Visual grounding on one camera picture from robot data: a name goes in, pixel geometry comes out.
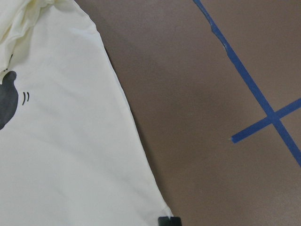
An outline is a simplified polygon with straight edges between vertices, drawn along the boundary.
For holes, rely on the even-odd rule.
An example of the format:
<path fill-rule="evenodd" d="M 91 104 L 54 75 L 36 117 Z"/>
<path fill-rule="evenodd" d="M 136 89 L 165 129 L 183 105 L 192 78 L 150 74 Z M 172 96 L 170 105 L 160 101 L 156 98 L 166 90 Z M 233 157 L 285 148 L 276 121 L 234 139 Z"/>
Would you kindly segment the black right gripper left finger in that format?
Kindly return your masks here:
<path fill-rule="evenodd" d="M 170 217 L 171 217 L 170 213 L 159 216 L 158 217 L 158 226 L 169 226 L 171 223 Z"/>

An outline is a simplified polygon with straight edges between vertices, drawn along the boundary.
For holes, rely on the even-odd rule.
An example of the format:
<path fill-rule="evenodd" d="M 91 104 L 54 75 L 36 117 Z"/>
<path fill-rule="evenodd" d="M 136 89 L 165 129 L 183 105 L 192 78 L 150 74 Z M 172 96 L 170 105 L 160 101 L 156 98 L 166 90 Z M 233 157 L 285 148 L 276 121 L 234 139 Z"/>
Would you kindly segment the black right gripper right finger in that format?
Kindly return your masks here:
<path fill-rule="evenodd" d="M 171 213 L 170 225 L 171 226 L 182 226 L 181 218 L 179 216 L 175 216 L 173 213 Z"/>

